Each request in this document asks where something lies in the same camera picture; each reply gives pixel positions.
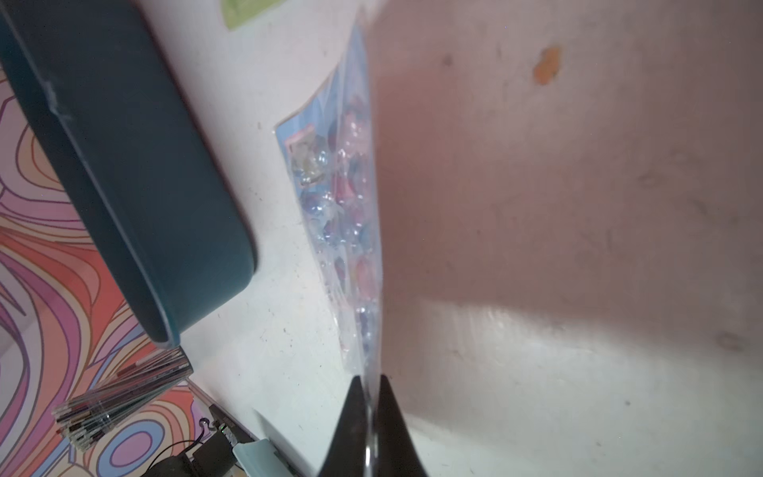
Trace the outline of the green animal sticker sheet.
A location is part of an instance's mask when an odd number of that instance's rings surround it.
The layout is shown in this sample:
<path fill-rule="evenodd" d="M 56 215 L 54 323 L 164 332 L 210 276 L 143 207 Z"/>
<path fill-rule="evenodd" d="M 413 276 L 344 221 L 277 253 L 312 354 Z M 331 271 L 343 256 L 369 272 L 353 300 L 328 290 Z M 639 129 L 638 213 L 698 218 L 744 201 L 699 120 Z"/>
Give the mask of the green animal sticker sheet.
<path fill-rule="evenodd" d="M 221 0 L 220 6 L 227 28 L 234 31 L 280 3 L 282 0 Z"/>

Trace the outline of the blue sticker sheet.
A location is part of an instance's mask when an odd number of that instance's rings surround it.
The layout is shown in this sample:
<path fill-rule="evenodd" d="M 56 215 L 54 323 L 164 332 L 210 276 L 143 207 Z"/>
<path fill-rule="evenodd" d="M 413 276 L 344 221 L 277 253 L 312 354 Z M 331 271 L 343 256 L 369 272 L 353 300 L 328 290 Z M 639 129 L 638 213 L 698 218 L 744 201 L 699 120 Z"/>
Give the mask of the blue sticker sheet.
<path fill-rule="evenodd" d="M 275 128 L 339 330 L 343 360 L 380 369 L 383 265 L 365 31 L 352 30 L 316 93 Z"/>

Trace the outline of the teal storage box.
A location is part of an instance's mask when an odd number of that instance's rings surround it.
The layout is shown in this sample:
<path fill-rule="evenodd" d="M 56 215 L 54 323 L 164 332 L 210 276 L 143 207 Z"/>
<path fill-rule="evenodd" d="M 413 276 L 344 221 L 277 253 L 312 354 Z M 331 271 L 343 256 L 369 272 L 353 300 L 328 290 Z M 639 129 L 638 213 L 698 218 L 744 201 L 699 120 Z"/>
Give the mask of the teal storage box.
<path fill-rule="evenodd" d="M 5 1 L 1 61 L 35 135 L 148 337 L 248 286 L 256 246 L 131 1 Z"/>

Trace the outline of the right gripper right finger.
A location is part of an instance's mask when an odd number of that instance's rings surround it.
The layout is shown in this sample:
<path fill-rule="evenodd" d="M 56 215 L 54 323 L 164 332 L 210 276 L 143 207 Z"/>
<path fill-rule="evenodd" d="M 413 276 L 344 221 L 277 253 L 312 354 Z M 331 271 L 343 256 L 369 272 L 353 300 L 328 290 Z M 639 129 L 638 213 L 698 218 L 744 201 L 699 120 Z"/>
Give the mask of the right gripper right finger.
<path fill-rule="evenodd" d="M 377 476 L 427 477 L 386 375 L 381 376 L 376 429 Z"/>

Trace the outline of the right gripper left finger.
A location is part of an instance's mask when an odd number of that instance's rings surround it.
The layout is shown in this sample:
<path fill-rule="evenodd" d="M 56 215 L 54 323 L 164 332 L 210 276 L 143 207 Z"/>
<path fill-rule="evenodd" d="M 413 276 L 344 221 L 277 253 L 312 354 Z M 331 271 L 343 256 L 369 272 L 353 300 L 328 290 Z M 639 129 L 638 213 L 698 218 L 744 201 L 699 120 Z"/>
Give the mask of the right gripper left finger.
<path fill-rule="evenodd" d="M 367 468 L 369 411 L 362 379 L 353 377 L 319 477 L 361 477 Z"/>

